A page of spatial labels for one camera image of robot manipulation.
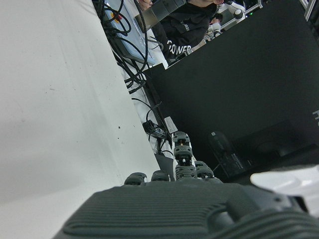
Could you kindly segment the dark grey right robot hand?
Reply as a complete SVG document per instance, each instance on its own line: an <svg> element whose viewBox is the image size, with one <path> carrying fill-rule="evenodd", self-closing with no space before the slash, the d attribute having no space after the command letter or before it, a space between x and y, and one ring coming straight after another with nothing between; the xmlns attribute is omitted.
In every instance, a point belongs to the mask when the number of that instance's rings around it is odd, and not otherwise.
<svg viewBox="0 0 319 239"><path fill-rule="evenodd" d="M57 239L316 239L319 221L292 196L222 183L192 160L188 135L172 136L176 178L141 172L94 193Z"/></svg>

